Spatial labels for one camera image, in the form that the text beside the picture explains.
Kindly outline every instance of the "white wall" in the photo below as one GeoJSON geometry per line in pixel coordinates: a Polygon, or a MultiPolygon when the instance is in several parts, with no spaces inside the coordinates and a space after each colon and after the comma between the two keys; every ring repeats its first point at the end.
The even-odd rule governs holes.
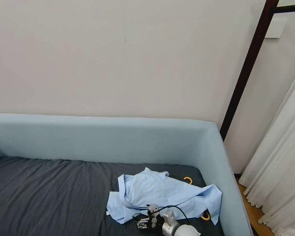
{"type": "Polygon", "coordinates": [[[0,0],[0,113],[222,123],[265,0],[0,0]]]}
{"type": "Polygon", "coordinates": [[[248,164],[295,77],[295,13],[275,17],[288,22],[280,39],[265,39],[225,139],[235,173],[248,164]]]}

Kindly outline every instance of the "light blue shirt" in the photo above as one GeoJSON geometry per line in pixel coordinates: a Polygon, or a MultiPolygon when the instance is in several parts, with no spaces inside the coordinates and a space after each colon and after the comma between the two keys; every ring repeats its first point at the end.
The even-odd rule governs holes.
{"type": "MultiPolygon", "coordinates": [[[[208,209],[214,224],[218,222],[222,192],[215,186],[200,188],[169,177],[168,172],[144,171],[118,177],[119,192],[110,192],[107,211],[120,224],[138,214],[147,215],[147,205],[160,208],[175,205],[188,218],[200,217],[208,209]]],[[[184,219],[177,208],[171,208],[176,219],[184,219]]]]}

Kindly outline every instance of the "mattress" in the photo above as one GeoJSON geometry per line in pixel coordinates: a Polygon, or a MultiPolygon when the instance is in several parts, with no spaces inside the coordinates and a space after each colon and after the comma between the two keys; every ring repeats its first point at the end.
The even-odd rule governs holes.
{"type": "MultiPolygon", "coordinates": [[[[118,176],[145,167],[205,186],[199,170],[184,165],[0,158],[0,235],[152,236],[139,231],[133,220],[121,225],[106,216],[109,191],[118,191],[118,176]]],[[[189,221],[205,236],[223,235],[220,223],[189,221]]]]}

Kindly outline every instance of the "bed frame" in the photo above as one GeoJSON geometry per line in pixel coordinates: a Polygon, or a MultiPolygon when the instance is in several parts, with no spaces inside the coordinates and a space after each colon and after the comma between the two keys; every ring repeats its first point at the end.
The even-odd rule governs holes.
{"type": "Polygon", "coordinates": [[[215,184],[223,193],[224,234],[252,235],[213,122],[0,114],[0,156],[194,166],[206,184],[215,184]]]}

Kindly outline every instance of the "white curtain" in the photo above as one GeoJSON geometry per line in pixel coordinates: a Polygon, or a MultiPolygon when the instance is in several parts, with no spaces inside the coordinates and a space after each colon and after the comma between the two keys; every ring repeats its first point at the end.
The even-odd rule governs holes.
{"type": "Polygon", "coordinates": [[[295,235],[295,79],[239,183],[276,236],[295,235]]]}

